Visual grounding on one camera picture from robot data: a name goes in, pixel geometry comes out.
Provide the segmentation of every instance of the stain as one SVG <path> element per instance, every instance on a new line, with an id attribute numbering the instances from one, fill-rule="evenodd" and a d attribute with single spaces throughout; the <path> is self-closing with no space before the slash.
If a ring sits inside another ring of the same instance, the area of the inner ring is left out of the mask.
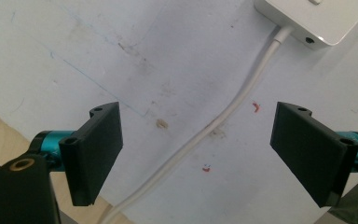
<path id="1" fill-rule="evenodd" d="M 254 101 L 254 102 L 252 103 L 252 105 L 255 106 L 255 113 L 257 113 L 258 110 L 260 109 L 260 105 L 259 105 L 256 101 Z"/>
<path id="2" fill-rule="evenodd" d="M 124 46 L 121 43 L 118 43 L 118 45 L 121 47 L 122 50 L 124 50 Z"/>
<path id="3" fill-rule="evenodd" d="M 209 164 L 204 164 L 204 166 L 202 167 L 202 171 L 205 173 L 208 173 L 211 171 L 211 165 Z"/>
<path id="4" fill-rule="evenodd" d="M 156 126 L 160 129 L 168 129 L 168 123 L 163 119 L 157 119 Z"/>
<path id="5" fill-rule="evenodd" d="M 16 107 L 16 109 L 12 110 L 12 111 L 10 112 L 10 114 L 12 114 L 12 113 L 18 111 L 18 110 L 20 109 L 20 107 L 22 106 L 22 104 L 24 104 L 24 100 L 25 100 L 25 98 L 22 98 L 21 103 Z"/>
<path id="6" fill-rule="evenodd" d="M 171 88 L 171 82 L 165 82 L 164 84 L 161 85 L 161 91 L 162 93 L 160 94 L 161 96 L 165 96 L 165 97 L 171 97 L 173 95 L 176 95 L 176 92 L 173 88 Z"/>
<path id="7" fill-rule="evenodd" d="M 118 43 L 118 46 L 132 57 L 138 57 L 140 55 L 138 50 L 136 50 L 133 46 L 126 47 L 122 43 Z"/>
<path id="8" fill-rule="evenodd" d="M 117 38 L 118 41 L 121 41 L 121 40 L 123 39 L 123 36 L 121 36 L 121 35 L 116 35 L 116 38 Z"/>
<path id="9" fill-rule="evenodd" d="M 11 23 L 13 23 L 15 17 L 16 17 L 16 11 L 14 11 L 13 15 L 11 15 L 11 20 L 10 20 Z"/>
<path id="10" fill-rule="evenodd" d="M 141 57 L 139 59 L 139 61 L 136 63 L 136 65 L 138 65 L 140 72 L 144 76 L 151 75 L 152 74 L 151 69 L 156 69 L 156 67 L 152 63 L 150 63 L 146 58 L 143 58 L 143 57 Z"/>
<path id="11" fill-rule="evenodd" d="M 69 32 L 68 40 L 75 42 L 90 41 L 92 31 L 91 26 L 84 24 L 81 20 L 76 20 L 76 23 Z"/>
<path id="12" fill-rule="evenodd" d="M 147 108 L 146 112 L 145 112 L 145 117 L 149 114 L 150 112 L 150 108 Z"/>
<path id="13" fill-rule="evenodd" d="M 53 79 L 53 85 L 58 86 L 58 80 L 57 79 Z"/>
<path id="14" fill-rule="evenodd" d="M 77 72 L 79 72 L 81 75 L 83 75 L 84 77 L 86 77 L 89 81 L 93 82 L 95 85 L 97 85 L 101 90 L 106 91 L 107 93 L 109 93 L 109 95 L 115 97 L 118 101 L 120 101 L 123 105 L 125 105 L 126 107 L 128 107 L 130 110 L 132 110 L 133 112 L 135 112 L 137 115 L 143 117 L 145 114 L 139 112 L 137 109 L 135 109 L 133 106 L 129 105 L 128 103 L 126 103 L 125 101 L 121 100 L 120 97 L 116 96 L 115 94 L 113 94 L 111 91 L 109 91 L 107 88 L 105 88 L 102 84 L 100 84 L 98 81 L 96 81 L 95 79 L 93 79 L 91 76 L 89 76 L 88 74 L 86 74 L 85 72 L 83 72 L 81 69 L 79 69 L 78 67 L 76 67 L 75 65 L 73 65 L 72 63 L 70 63 L 69 61 L 66 61 L 65 59 L 62 59 L 65 63 L 67 63 L 69 66 L 71 66 L 72 68 L 74 68 Z"/>
<path id="15" fill-rule="evenodd" d="M 219 128 L 215 128 L 213 131 L 211 131 L 209 133 L 209 136 L 212 137 L 212 138 L 225 138 L 226 137 L 226 133 L 223 132 L 221 129 Z"/>
<path id="16" fill-rule="evenodd" d="M 237 23 L 238 23 L 239 20 L 240 20 L 240 19 L 234 20 L 234 21 L 230 24 L 230 27 L 233 29 L 233 28 L 237 25 Z"/>
<path id="17" fill-rule="evenodd" d="M 78 12 L 74 12 L 73 10 L 71 10 L 71 9 L 69 9 L 68 7 L 65 7 L 65 6 L 57 6 L 57 7 L 59 7 L 61 10 L 63 10 L 66 14 L 68 14 L 68 16 L 70 16 L 70 17 L 71 17 L 72 19 L 74 19 L 75 21 L 79 21 L 79 22 L 83 23 L 84 26 L 89 27 L 90 30 L 91 30 L 94 34 L 96 34 L 96 35 L 98 35 L 98 36 L 104 38 L 104 40 L 105 40 L 106 43 L 108 43 L 108 44 L 110 44 L 110 45 L 113 45 L 113 46 L 115 46 L 115 45 L 117 44 L 115 41 L 113 41 L 113 40 L 111 40 L 110 38 L 108 38 L 108 37 L 110 37 L 110 36 L 106 36 L 106 35 L 100 33 L 98 30 L 96 30 L 95 27 L 94 27 L 94 25 L 93 25 L 92 23 L 85 22 L 85 21 L 78 15 Z"/>

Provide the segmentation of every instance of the cable connector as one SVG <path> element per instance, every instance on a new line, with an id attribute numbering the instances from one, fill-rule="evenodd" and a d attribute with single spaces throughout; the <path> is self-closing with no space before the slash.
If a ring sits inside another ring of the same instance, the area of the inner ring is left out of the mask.
<path id="1" fill-rule="evenodd" d="M 283 26 L 281 30 L 274 36 L 274 40 L 280 44 L 289 36 L 295 29 L 292 26 Z"/>

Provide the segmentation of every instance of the white surface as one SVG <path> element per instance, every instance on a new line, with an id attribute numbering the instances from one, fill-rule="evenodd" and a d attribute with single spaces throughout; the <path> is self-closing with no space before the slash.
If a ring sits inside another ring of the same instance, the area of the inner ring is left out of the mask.
<path id="1" fill-rule="evenodd" d="M 119 100 L 125 146 L 102 191 L 119 203 L 227 105 L 274 27 L 252 1 L 0 1 L 0 118 L 32 139 Z M 330 50 L 288 38 L 265 73 L 221 132 L 125 211 L 130 219 L 297 224 L 322 214 L 270 132 L 277 101 L 358 130 L 358 26 Z"/>
<path id="2" fill-rule="evenodd" d="M 266 68 L 269 60 L 278 50 L 281 43 L 290 35 L 293 31 L 292 27 L 283 27 L 280 31 L 274 36 L 273 41 L 267 48 L 266 52 L 263 54 L 261 59 L 256 63 L 254 72 L 249 75 L 246 81 L 243 83 L 241 89 L 236 94 L 235 98 L 229 103 L 229 105 L 210 123 L 208 123 L 205 128 L 200 130 L 198 133 L 194 134 L 182 147 L 176 150 L 173 155 L 167 159 L 157 170 L 153 173 L 149 179 L 147 179 L 143 185 L 133 192 L 126 199 L 121 201 L 115 207 L 110 209 L 110 211 L 103 218 L 102 223 L 110 223 L 111 220 L 115 219 L 116 215 L 122 210 L 126 209 L 128 206 L 136 203 L 142 196 L 146 195 L 147 192 L 154 189 L 162 178 L 168 177 L 172 169 L 176 167 L 177 164 L 183 161 L 194 148 L 207 137 L 209 134 L 216 132 L 218 128 L 223 125 L 223 123 L 236 111 L 240 105 L 248 98 L 249 93 L 255 87 L 258 79 L 260 79 L 263 74 L 264 69 Z M 209 172 L 211 165 L 204 164 L 202 168 L 203 171 Z"/>
<path id="3" fill-rule="evenodd" d="M 257 10 L 280 26 L 291 25 L 293 36 L 319 49 L 338 44 L 358 22 L 358 1 L 255 0 Z"/>

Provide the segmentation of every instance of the screw hole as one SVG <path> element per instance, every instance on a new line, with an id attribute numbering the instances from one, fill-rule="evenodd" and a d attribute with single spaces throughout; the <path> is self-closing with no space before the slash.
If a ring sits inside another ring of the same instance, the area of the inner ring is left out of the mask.
<path id="1" fill-rule="evenodd" d="M 306 41 L 307 43 L 309 43 L 309 44 L 315 43 L 315 41 L 314 41 L 312 38 L 310 38 L 310 37 L 305 38 L 305 41 Z"/>
<path id="2" fill-rule="evenodd" d="M 28 167 L 34 165 L 34 159 L 23 159 L 20 161 L 15 161 L 10 165 L 11 171 L 21 171 L 25 170 Z"/>
<path id="3" fill-rule="evenodd" d="M 344 143 L 344 144 L 347 144 L 347 145 L 354 145 L 354 142 L 352 141 L 352 140 L 350 140 L 350 139 L 347 139 L 347 138 L 341 138 L 341 139 L 339 139 L 339 141 L 341 142 L 341 143 Z"/>
<path id="4" fill-rule="evenodd" d="M 65 140 L 65 144 L 73 144 L 76 140 L 77 140 L 77 138 L 75 138 L 75 137 L 67 138 Z"/>

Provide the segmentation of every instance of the brown stain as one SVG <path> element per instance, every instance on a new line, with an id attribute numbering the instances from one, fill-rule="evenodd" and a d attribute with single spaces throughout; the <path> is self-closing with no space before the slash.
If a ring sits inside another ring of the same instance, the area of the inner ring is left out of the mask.
<path id="1" fill-rule="evenodd" d="M 164 119 L 157 119 L 156 126 L 160 129 L 168 129 L 168 123 Z"/>

